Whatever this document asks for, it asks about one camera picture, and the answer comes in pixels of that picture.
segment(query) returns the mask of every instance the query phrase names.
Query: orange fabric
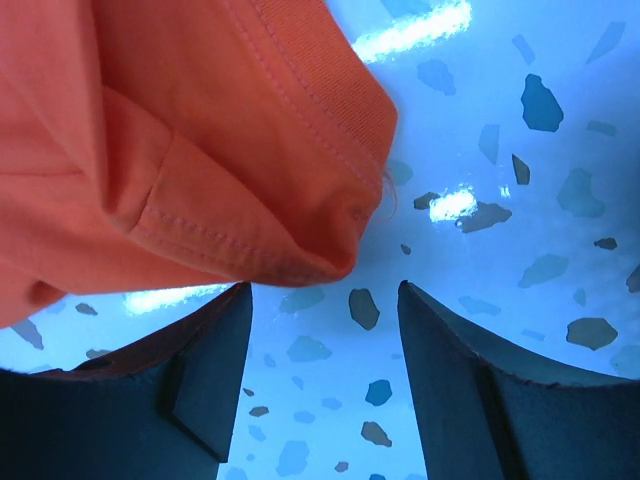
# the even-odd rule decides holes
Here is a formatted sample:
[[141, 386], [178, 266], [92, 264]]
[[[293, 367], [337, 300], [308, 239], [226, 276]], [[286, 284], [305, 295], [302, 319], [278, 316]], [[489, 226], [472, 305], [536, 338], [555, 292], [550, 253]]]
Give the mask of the orange fabric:
[[396, 112], [322, 0], [0, 0], [0, 326], [353, 268]]

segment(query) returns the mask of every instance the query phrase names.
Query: floor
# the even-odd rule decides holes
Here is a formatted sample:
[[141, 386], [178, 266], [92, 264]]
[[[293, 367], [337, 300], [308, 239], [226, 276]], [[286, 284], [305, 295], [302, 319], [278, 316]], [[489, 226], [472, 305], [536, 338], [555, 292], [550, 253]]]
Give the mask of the floor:
[[[327, 0], [401, 114], [356, 271], [256, 287], [225, 480], [424, 480], [396, 292], [640, 378], [640, 2]], [[68, 297], [0, 331], [0, 366], [70, 369], [225, 286]]]

